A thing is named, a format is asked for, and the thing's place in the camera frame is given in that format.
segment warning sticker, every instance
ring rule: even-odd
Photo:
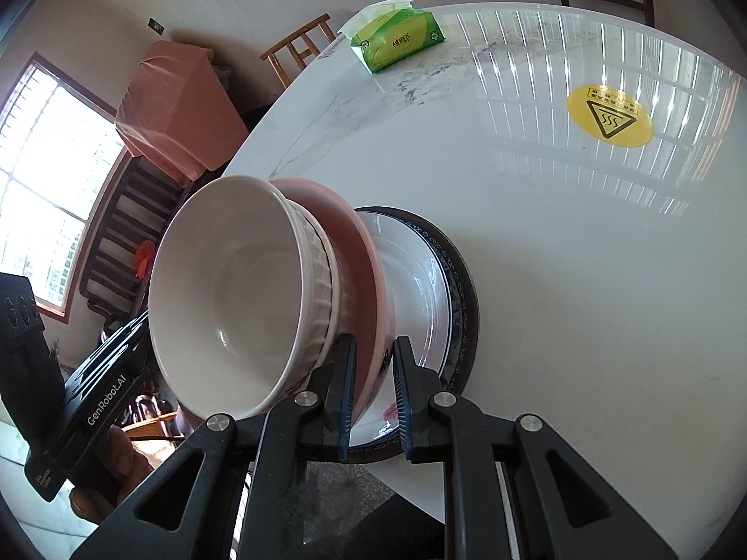
[[[654,136],[654,125],[643,106],[610,86],[579,86],[568,97],[568,110],[586,132],[613,145],[640,147]]]

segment triangle symbol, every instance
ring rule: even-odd
[[[638,121],[638,118],[628,112],[601,105],[593,100],[588,100],[586,104],[589,105],[597,126],[599,126],[599,131],[605,139],[611,139],[617,133]]]

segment window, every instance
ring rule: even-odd
[[[48,315],[70,307],[81,240],[123,151],[111,114],[38,55],[0,113],[0,271],[27,276]]]

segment pink bowl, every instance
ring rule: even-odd
[[[394,335],[394,314],[387,301],[379,253],[371,234],[349,203],[328,187],[307,179],[270,181],[287,199],[307,209],[330,237],[338,259],[350,268],[356,284],[356,317],[352,332],[356,336],[356,396],[352,420],[364,412],[382,381],[382,364],[388,359]]]

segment white marble table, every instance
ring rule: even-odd
[[[435,8],[447,42],[376,76],[344,42],[296,79],[227,174],[300,176],[438,225],[479,294],[465,395],[542,415],[682,559],[747,488],[743,80],[665,34],[573,8]],[[582,84],[653,112],[613,147]],[[440,466],[370,466],[443,517]]]

